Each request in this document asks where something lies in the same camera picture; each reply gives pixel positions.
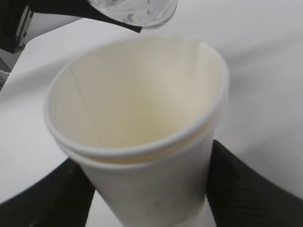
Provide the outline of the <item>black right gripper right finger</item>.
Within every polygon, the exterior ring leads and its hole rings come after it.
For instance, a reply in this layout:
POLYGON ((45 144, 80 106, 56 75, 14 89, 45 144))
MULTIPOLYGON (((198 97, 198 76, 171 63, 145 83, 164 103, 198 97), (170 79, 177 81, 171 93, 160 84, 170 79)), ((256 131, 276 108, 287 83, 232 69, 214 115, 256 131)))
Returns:
POLYGON ((206 196, 218 227, 301 227, 303 200, 259 175, 214 140, 206 196))

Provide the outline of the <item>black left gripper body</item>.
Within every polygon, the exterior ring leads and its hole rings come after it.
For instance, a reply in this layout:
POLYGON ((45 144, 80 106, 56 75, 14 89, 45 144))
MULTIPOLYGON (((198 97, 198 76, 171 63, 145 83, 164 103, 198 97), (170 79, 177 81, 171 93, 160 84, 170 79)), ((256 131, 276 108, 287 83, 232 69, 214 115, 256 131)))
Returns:
POLYGON ((25 47, 25 36, 33 17, 27 0, 0 0, 0 48, 17 53, 25 47))

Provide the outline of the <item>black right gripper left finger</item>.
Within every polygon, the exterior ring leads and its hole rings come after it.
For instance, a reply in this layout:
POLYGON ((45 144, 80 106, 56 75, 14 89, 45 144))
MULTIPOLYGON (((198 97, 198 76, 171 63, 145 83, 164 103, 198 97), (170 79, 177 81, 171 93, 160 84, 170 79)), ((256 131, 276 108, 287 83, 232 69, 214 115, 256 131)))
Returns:
POLYGON ((42 180, 1 203, 2 227, 84 227, 95 188, 78 164, 65 160, 42 180))

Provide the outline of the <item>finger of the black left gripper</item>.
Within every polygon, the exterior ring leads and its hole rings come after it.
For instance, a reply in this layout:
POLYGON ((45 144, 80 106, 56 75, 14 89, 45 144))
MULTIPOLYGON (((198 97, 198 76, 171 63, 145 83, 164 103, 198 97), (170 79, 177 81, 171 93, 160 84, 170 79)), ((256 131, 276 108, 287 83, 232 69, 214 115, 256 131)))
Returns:
POLYGON ((140 33, 141 26, 133 26, 114 20, 95 9, 87 0, 28 0, 28 6, 35 13, 55 14, 98 20, 140 33))

